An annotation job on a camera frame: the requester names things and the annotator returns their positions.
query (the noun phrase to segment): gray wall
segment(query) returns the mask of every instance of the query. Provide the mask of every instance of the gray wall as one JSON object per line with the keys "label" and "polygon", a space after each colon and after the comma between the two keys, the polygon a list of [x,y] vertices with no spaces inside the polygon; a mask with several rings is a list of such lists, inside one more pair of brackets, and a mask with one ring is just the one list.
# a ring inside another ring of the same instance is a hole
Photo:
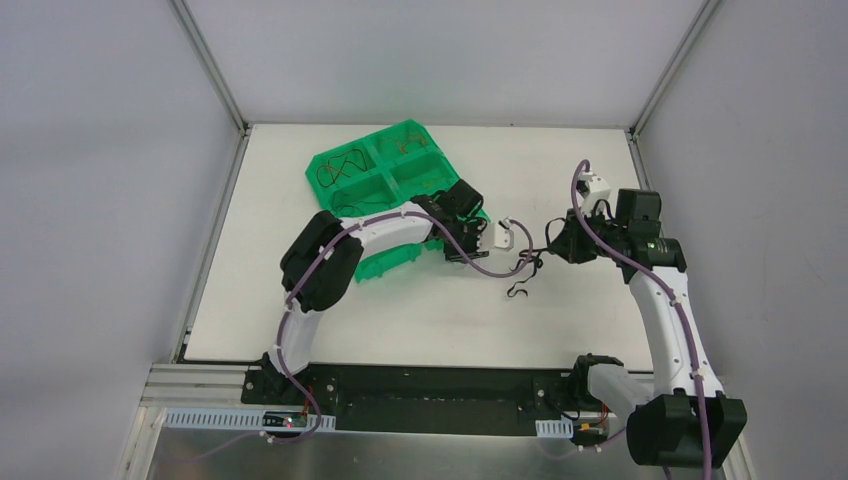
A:
{"label": "gray wall", "polygon": [[641,142],[760,478],[848,477],[848,3],[728,0]]}
{"label": "gray wall", "polygon": [[245,117],[630,125],[702,0],[190,0]]}
{"label": "gray wall", "polygon": [[116,471],[235,144],[166,2],[0,3],[0,478]]}

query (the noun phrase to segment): white tabletop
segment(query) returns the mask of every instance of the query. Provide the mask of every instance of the white tabletop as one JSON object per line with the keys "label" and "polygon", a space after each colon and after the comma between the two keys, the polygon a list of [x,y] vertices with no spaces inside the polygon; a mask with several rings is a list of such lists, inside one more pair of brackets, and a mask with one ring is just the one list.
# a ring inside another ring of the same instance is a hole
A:
{"label": "white tabletop", "polygon": [[[280,258],[319,208],[306,166],[315,154],[379,128],[253,128],[186,359],[252,361],[269,348],[283,311]],[[540,245],[545,223],[569,207],[569,184],[581,159],[590,159],[613,189],[637,186],[619,130],[428,130],[457,173],[483,194],[489,216],[521,220]],[[493,252],[481,264],[506,271],[525,245],[520,233],[516,239],[515,250]],[[527,286],[530,296],[510,299],[505,292],[523,273],[487,278],[446,263],[440,251],[425,251],[382,278],[351,285],[321,320],[312,361],[562,368],[592,352],[614,355],[631,370],[651,370],[639,311],[613,263],[543,258],[544,268]]]}

